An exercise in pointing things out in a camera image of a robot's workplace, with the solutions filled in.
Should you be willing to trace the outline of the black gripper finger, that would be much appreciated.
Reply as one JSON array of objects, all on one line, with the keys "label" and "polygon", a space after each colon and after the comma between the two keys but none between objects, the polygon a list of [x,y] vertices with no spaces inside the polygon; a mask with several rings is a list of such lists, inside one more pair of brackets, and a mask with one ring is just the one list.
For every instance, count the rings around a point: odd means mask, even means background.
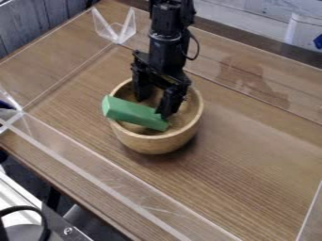
[{"label": "black gripper finger", "polygon": [[180,105],[186,98],[188,86],[168,86],[162,88],[163,95],[160,98],[160,104],[156,109],[156,113],[166,120],[172,114],[175,114],[180,108]]},{"label": "black gripper finger", "polygon": [[133,86],[135,97],[139,102],[151,97],[152,84],[150,82],[150,76],[146,72],[133,71],[132,86]]}]

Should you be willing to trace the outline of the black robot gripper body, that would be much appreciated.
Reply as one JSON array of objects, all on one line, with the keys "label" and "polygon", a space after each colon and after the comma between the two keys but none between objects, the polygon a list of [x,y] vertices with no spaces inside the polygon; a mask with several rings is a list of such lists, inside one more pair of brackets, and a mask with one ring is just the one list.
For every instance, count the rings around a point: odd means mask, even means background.
[{"label": "black robot gripper body", "polygon": [[183,73],[191,32],[183,31],[174,35],[162,35],[155,31],[148,33],[148,52],[133,51],[131,70],[146,72],[152,87],[188,86],[191,80]]}]

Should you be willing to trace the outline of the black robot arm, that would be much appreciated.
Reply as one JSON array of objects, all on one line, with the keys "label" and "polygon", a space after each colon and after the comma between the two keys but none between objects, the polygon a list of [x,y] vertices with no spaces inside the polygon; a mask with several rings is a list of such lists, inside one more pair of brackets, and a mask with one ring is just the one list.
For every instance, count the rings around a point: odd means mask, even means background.
[{"label": "black robot arm", "polygon": [[190,40],[196,40],[188,30],[196,14],[192,0],[150,0],[151,28],[148,52],[132,52],[132,86],[136,100],[146,100],[154,87],[163,90],[155,113],[163,119],[174,115],[182,105],[191,85],[183,72]]}]

